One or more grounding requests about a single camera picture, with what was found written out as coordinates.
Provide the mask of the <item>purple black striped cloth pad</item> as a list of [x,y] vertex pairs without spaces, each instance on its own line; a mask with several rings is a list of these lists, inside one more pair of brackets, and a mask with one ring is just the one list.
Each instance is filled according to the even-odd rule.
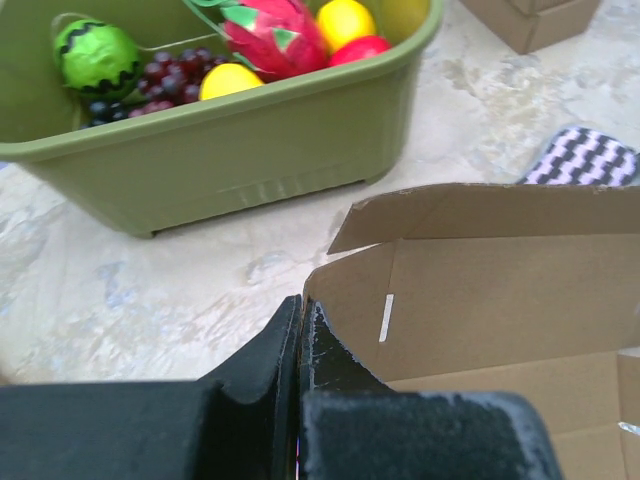
[[519,185],[626,187],[639,184],[639,151],[598,130],[567,126],[536,155]]

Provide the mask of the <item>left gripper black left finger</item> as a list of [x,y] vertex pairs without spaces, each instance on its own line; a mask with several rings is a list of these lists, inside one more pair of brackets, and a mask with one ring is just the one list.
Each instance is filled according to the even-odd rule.
[[1,390],[5,479],[291,479],[301,300],[196,380]]

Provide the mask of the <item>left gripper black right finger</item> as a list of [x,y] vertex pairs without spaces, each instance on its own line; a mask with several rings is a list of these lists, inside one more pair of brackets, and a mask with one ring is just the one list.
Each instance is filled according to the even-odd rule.
[[304,479],[557,479],[541,417],[522,396],[440,388],[400,393],[305,305],[299,360]]

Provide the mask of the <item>brown cardboard box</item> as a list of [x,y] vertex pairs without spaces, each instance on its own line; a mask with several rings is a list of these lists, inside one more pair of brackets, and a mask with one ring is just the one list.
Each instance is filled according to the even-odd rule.
[[305,291],[399,391],[506,390],[569,479],[639,475],[639,190],[429,185],[353,205]]

